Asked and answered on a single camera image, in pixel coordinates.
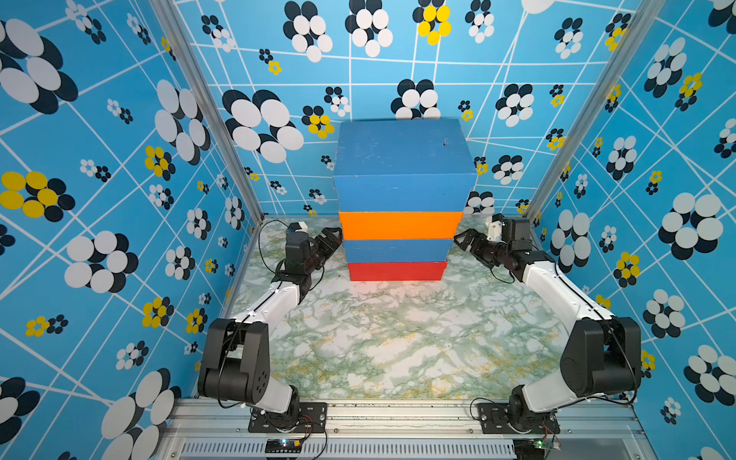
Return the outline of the blue shoebox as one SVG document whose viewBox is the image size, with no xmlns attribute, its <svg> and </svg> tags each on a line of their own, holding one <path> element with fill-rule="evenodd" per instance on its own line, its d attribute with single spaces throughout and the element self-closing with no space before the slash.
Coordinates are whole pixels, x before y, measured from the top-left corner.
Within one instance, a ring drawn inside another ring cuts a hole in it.
<svg viewBox="0 0 736 460">
<path fill-rule="evenodd" d="M 333 183 L 342 213 L 461 213 L 475 182 L 473 159 L 456 120 L 340 126 Z"/>
<path fill-rule="evenodd" d="M 345 241 L 349 264 L 439 263 L 447 260 L 452 239 Z"/>
</svg>

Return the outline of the orange shoebox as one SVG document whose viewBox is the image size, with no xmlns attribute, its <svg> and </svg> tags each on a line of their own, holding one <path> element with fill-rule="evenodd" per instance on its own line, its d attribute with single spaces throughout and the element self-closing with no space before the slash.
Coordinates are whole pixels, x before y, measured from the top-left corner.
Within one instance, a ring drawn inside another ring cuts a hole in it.
<svg viewBox="0 0 736 460">
<path fill-rule="evenodd" d="M 462 212 L 340 212 L 348 241 L 447 240 Z"/>
</svg>

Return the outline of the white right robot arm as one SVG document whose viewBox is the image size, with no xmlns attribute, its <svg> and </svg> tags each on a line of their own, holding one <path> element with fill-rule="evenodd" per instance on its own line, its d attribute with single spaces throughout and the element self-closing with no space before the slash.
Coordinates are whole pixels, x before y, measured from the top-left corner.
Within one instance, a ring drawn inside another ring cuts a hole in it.
<svg viewBox="0 0 736 460">
<path fill-rule="evenodd" d="M 637 395 L 641 385 L 638 323 L 594 303 L 561 273 L 549 254 L 534 247 L 528 220 L 494 215 L 487 220 L 486 232 L 468 229 L 453 241 L 485 268 L 505 268 L 532 289 L 568 334 L 558 368 L 536 383 L 513 389 L 507 409 L 513 429 L 529 432 L 557 410 L 584 400 L 614 402 L 624 392 Z"/>
</svg>

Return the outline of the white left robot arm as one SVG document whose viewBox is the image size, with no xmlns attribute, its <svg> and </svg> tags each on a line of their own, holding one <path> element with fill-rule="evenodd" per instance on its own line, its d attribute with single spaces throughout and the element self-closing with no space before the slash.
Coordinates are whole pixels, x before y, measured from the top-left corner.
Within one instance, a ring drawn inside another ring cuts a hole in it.
<svg viewBox="0 0 736 460">
<path fill-rule="evenodd" d="M 304 222 L 287 227 L 285 259 L 274 268 L 264 295 L 242 314 L 211 323 L 197 380 L 199 396 L 216 400 L 222 408 L 226 401 L 245 404 L 282 431 L 306 419 L 296 387 L 271 375 L 269 328 L 306 298 L 312 274 L 325 268 L 342 243 L 339 227 L 325 227 L 315 237 Z"/>
</svg>

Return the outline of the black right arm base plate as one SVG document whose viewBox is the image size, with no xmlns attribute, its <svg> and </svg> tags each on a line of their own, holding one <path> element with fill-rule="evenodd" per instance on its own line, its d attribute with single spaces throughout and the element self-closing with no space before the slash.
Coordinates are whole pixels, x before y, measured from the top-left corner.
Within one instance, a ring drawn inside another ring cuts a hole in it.
<svg viewBox="0 0 736 460">
<path fill-rule="evenodd" d="M 525 408 L 509 408 L 509 404 L 479 402 L 473 404 L 473 418 L 484 434 L 552 435 L 561 432 L 551 412 L 536 413 Z"/>
</svg>

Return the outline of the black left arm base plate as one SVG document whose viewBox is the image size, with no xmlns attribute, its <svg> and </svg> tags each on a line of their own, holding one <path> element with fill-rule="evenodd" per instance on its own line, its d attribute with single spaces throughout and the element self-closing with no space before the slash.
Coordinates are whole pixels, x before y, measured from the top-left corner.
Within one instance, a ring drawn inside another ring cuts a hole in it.
<svg viewBox="0 0 736 460">
<path fill-rule="evenodd" d="M 249 433 L 314 434 L 324 433 L 328 405 L 324 402 L 301 402 L 286 413 L 251 410 Z"/>
</svg>

